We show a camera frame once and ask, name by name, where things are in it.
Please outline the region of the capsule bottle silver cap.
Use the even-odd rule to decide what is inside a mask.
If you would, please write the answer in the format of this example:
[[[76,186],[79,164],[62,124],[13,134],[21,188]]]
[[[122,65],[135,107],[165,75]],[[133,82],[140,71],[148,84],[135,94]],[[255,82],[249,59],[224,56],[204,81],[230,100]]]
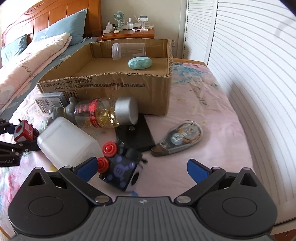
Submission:
[[[78,102],[74,117],[81,128],[116,128],[138,121],[137,100],[133,97],[95,98]]]

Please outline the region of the small green desk fan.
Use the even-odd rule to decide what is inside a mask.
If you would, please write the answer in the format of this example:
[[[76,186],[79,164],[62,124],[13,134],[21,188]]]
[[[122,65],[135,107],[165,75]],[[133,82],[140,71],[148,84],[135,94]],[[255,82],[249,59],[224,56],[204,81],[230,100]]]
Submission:
[[[122,31],[122,21],[125,17],[124,13],[122,11],[116,11],[113,17],[117,21],[117,30]]]

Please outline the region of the black cube red buttons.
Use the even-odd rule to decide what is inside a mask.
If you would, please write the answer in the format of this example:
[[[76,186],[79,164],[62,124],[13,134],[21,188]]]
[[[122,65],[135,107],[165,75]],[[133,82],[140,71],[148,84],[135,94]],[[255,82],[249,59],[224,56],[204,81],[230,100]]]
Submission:
[[[98,160],[99,178],[124,192],[135,189],[144,165],[147,163],[141,152],[121,141],[107,142]]]

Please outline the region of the white phone stand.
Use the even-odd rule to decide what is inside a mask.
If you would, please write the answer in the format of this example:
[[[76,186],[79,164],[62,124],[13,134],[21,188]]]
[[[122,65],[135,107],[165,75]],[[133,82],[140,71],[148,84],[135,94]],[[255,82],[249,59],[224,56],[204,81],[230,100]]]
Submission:
[[[145,26],[145,23],[149,21],[149,18],[146,15],[140,15],[137,18],[138,22],[141,23],[140,31],[148,31],[148,28]]]

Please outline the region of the pink floral cloth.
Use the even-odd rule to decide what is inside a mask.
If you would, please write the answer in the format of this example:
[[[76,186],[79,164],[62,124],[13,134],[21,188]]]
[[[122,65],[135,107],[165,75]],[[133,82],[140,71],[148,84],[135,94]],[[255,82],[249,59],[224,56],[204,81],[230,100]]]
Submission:
[[[140,174],[132,193],[122,192],[100,180],[96,174],[89,184],[102,192],[116,196],[170,196],[173,200],[196,183],[187,173],[187,161],[195,159],[207,167],[219,166],[228,172],[238,172],[243,167],[254,169],[247,139],[238,115],[230,104],[213,73],[205,66],[173,64],[169,112],[166,116],[146,115],[145,119],[156,144],[171,131],[173,143],[181,144],[182,138],[203,137],[197,144],[178,153],[154,157],[150,149],[143,156],[148,163]],[[34,97],[40,94],[37,87],[29,90],[20,103],[17,100],[13,124],[26,119],[39,131],[45,128],[44,116]],[[29,152],[21,158],[20,166],[1,168],[1,235],[12,237],[14,231],[8,219],[8,206],[34,167],[56,171],[42,152]]]

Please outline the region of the white translucent plastic box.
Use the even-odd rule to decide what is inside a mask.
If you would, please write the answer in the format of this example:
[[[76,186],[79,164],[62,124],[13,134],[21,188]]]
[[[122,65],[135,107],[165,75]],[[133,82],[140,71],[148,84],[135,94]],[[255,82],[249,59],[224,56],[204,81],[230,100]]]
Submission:
[[[39,134],[37,144],[57,169],[103,156],[97,140],[64,117],[55,119]]]

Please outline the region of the pink folded quilt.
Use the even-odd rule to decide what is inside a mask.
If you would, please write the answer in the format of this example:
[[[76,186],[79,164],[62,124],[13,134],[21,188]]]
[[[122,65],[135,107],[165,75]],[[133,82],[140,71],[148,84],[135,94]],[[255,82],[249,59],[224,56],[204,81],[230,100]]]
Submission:
[[[1,113],[24,93],[34,77],[68,48],[71,40],[70,33],[63,33],[31,42],[19,56],[1,68]]]

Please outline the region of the black plate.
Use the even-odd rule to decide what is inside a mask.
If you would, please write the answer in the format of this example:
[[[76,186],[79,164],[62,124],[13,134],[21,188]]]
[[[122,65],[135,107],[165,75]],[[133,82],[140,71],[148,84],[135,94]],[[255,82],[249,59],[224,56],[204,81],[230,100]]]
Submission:
[[[141,113],[135,125],[118,126],[115,128],[115,133],[119,141],[139,152],[149,151],[155,146],[146,119]]]

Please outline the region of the clear spray bottle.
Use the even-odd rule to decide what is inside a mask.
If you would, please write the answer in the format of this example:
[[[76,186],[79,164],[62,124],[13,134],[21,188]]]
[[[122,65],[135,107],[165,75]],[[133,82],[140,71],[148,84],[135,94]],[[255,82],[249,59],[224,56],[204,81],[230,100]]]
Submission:
[[[132,22],[132,18],[131,17],[128,18],[127,29],[128,30],[133,30],[133,22]]]

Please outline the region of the wooden nightstand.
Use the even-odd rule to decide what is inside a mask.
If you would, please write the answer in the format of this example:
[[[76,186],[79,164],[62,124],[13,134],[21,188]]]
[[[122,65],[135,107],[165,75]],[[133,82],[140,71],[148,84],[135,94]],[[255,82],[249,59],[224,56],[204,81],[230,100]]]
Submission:
[[[154,39],[155,29],[148,29],[147,31],[132,31],[132,30],[122,30],[119,33],[107,33],[102,34],[98,37],[98,41],[107,41],[115,39],[126,39],[126,38],[148,38]]]

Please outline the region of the correction tape dispenser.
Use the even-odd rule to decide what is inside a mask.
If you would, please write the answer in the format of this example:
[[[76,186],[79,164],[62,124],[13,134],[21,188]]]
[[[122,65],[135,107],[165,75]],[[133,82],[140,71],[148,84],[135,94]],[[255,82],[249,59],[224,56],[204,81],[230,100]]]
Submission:
[[[151,149],[154,157],[182,152],[196,145],[203,138],[202,127],[192,120],[187,120],[172,128],[165,138]]]

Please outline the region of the wooden headboard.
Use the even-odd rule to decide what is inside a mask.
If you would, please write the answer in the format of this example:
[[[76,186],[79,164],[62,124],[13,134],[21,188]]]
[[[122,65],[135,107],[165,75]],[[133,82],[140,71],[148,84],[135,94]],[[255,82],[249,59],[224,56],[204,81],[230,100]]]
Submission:
[[[82,9],[87,9],[83,36],[100,36],[103,31],[101,1],[39,1],[1,31],[1,46],[24,34],[30,43],[36,32]]]

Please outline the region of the red number cube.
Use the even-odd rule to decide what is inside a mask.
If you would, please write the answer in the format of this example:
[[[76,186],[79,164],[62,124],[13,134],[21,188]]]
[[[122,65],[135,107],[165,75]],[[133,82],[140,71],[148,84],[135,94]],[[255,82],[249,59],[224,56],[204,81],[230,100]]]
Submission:
[[[32,124],[29,124],[27,120],[21,120],[21,122],[15,127],[14,141],[25,142],[34,140],[34,129]]]

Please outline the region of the brown cardboard box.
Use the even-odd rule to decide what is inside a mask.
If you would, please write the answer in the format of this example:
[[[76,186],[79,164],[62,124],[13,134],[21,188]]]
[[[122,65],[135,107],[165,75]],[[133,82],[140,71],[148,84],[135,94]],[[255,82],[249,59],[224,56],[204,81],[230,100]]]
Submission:
[[[114,43],[144,43],[151,67],[132,70],[128,58],[114,61]],[[41,93],[64,92],[79,101],[134,97],[140,113],[166,115],[169,109],[173,51],[168,39],[117,39],[91,42],[51,68],[37,83]]]

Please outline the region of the blue pillow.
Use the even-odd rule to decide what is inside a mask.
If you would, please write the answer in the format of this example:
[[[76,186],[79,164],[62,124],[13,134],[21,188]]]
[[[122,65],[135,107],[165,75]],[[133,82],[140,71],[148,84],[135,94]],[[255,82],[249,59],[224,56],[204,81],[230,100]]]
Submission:
[[[83,41],[86,15],[87,9],[82,9],[67,16],[55,22],[53,25],[35,33],[32,41],[40,41],[63,33],[69,33],[72,37],[70,45],[81,43]]]

